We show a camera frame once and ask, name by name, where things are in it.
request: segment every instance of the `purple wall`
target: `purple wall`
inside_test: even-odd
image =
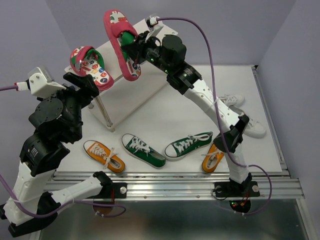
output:
[[[27,80],[28,72],[38,65],[46,66],[56,81],[61,82],[71,51],[44,0],[1,1],[0,23],[0,86]],[[22,145],[34,131],[28,117],[38,103],[29,91],[0,93],[0,174],[12,188]],[[0,185],[0,204],[8,198]],[[12,239],[8,226],[7,220],[0,220],[1,240]]]
[[[320,1],[297,0],[258,68],[290,173],[320,230]]]
[[[216,64],[258,64],[295,0],[46,0],[71,49],[108,41],[104,13],[119,9],[133,24],[157,13],[196,21],[211,42]],[[207,64],[199,31],[190,23],[166,21],[186,44],[187,60]]]

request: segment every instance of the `white tabletop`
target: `white tabletop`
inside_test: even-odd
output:
[[[211,72],[209,66],[195,66],[209,86]],[[246,163],[257,164],[269,173],[281,172],[279,157],[268,126],[267,117],[256,86],[251,66],[215,66],[216,89],[218,96],[241,94],[245,102],[241,108],[252,118],[260,121],[267,129],[266,136],[255,139],[243,136],[243,155]],[[188,100],[171,86],[166,85],[145,104],[121,122],[115,132],[109,132],[87,108],[82,110],[83,138],[75,144],[67,144],[71,153],[66,156],[59,168],[60,172],[95,172],[103,166],[89,158],[83,149],[87,140],[96,140],[108,148],[115,148],[115,153],[125,162],[127,173],[200,173],[201,163],[208,151],[208,146],[190,153],[179,161],[167,161],[162,169],[152,166],[128,155],[121,144],[121,136],[131,133],[142,138],[156,151],[163,153],[164,148],[173,141],[218,128],[198,106]],[[215,173],[228,172],[225,159],[222,159]]]

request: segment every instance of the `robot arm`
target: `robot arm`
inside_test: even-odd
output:
[[[157,17],[147,18],[146,24],[150,31],[140,33],[134,42],[122,46],[128,56],[136,63],[149,62],[158,69],[167,74],[168,83],[180,94],[198,105],[208,117],[218,126],[217,112],[214,107],[214,97],[211,89],[207,86],[202,76],[191,65],[185,62],[187,52],[186,46],[176,35],[166,35],[162,41],[151,33],[155,28],[159,29],[162,22]],[[252,176],[246,167],[246,163],[241,151],[242,134],[249,122],[246,115],[239,116],[230,110],[220,99],[217,99],[217,106],[222,123],[221,132],[226,139],[228,151],[238,164],[235,164],[228,154],[225,158],[229,167],[229,184],[216,182],[215,186],[223,190],[216,193],[217,197],[242,197],[244,193],[250,190]],[[214,139],[216,147],[226,153],[221,134]]]
[[[100,171],[71,187],[44,192],[46,182],[70,152],[62,142],[73,144],[82,138],[81,109],[98,96],[99,91],[91,75],[79,77],[67,73],[63,76],[79,87],[77,90],[54,82],[45,68],[36,67],[28,76],[26,82],[16,85],[18,91],[29,89],[41,101],[29,117],[35,132],[24,142],[20,153],[13,188],[15,196],[0,206],[0,217],[9,220],[8,229],[13,237],[46,228],[68,203],[96,195],[108,198],[119,184]]]

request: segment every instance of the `shelf leg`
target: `shelf leg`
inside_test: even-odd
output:
[[[95,102],[97,103],[99,109],[100,109],[100,112],[102,113],[102,116],[105,120],[105,123],[106,123],[106,126],[108,127],[108,129],[110,130],[110,132],[114,132],[115,131],[115,128],[113,127],[113,123],[107,113],[107,110],[105,108],[105,105],[103,104],[103,102],[101,101],[101,98],[100,96],[97,96],[94,98],[95,99]]]

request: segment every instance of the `sneaker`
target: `sneaker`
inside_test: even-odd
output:
[[[164,156],[167,160],[180,160],[194,150],[209,145],[213,134],[212,131],[203,132],[174,141],[164,149]]]
[[[228,107],[240,107],[245,101],[245,97],[240,94],[225,94],[224,96],[220,96],[219,99],[222,100]]]
[[[207,174],[212,174],[216,170],[218,164],[220,163],[223,157],[224,153],[220,152],[217,149],[216,145],[212,143],[208,153],[205,154],[205,158],[202,162],[202,171],[204,171]]]
[[[240,116],[245,114],[245,112],[243,110],[241,110],[235,106],[230,106],[230,109],[232,111],[234,111],[235,113],[239,114]],[[248,116],[248,117],[249,117],[249,123],[246,126],[243,133],[245,135],[252,137],[252,138],[255,138],[255,139],[263,138],[267,133],[267,130],[265,129],[265,127],[259,121],[252,119],[250,116]]]
[[[151,148],[139,137],[126,133],[121,138],[125,151],[132,157],[142,160],[156,169],[163,168],[166,159],[160,153]]]
[[[107,148],[101,142],[89,140],[83,144],[85,152],[92,159],[103,164],[105,168],[110,169],[116,174],[122,173],[126,165],[118,156],[114,154],[114,148]]]

